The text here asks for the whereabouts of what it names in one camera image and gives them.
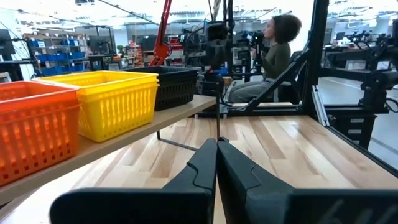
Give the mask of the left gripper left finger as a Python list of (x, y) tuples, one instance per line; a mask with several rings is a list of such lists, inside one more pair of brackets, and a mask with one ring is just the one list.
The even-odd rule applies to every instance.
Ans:
[(212, 223), (217, 142), (207, 139), (161, 189), (83, 188), (52, 203), (52, 223)]

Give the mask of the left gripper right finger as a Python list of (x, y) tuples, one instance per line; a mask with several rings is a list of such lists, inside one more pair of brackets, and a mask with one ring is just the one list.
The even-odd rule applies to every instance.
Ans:
[(227, 223), (397, 224), (396, 190), (303, 189), (218, 141), (218, 183)]

